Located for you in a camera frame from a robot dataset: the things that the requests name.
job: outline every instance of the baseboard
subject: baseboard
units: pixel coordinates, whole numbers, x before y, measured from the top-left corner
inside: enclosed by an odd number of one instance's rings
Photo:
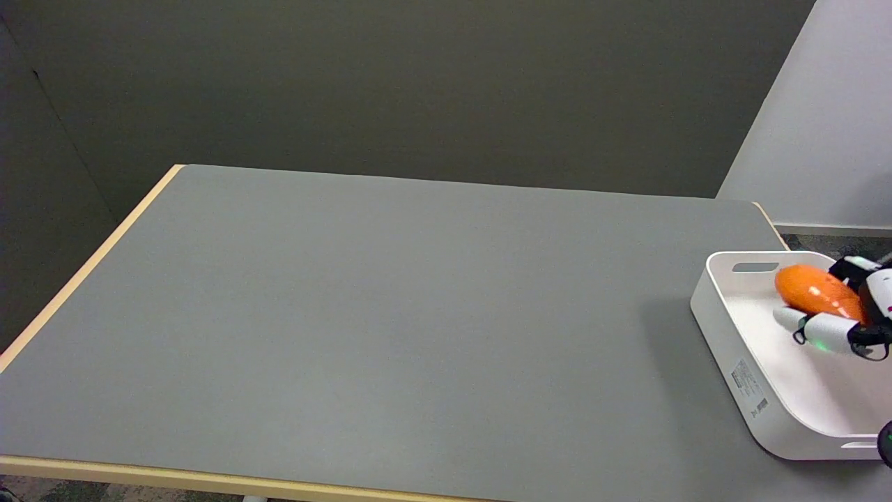
[[[792,225],[787,223],[774,223],[774,228],[780,233],[793,233],[799,235],[839,235],[848,237],[886,237],[892,238],[892,228],[889,227],[842,227],[831,225]]]

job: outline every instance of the robotic arm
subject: robotic arm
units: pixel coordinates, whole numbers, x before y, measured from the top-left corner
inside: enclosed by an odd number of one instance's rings
[[[868,361],[882,361],[892,345],[892,268],[860,256],[846,256],[830,267],[830,275],[844,281],[858,294],[871,324],[862,324],[834,314],[809,314],[783,306],[774,310],[774,319],[793,333],[799,345],[841,355],[854,355]],[[877,436],[880,458],[892,468],[892,422]]]

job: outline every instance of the white wall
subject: white wall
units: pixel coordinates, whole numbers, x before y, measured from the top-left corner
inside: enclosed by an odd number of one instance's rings
[[[717,197],[892,230],[892,2],[818,0]]]

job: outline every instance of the carpet floor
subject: carpet floor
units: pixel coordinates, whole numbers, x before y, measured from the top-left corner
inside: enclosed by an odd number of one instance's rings
[[[880,259],[892,252],[892,238],[852,238],[783,235],[793,250],[805,249],[839,259],[843,255],[862,255]],[[49,480],[5,476],[0,479],[20,502],[237,502],[236,495],[204,493],[181,489],[148,488],[85,481]],[[0,492],[0,502],[4,500]]]

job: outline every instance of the gray wall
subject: gray wall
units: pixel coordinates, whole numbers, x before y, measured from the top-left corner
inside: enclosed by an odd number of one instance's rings
[[[121,219],[173,163],[712,197],[814,0],[18,0]]]
[[[0,351],[114,229],[99,191],[0,24]]]

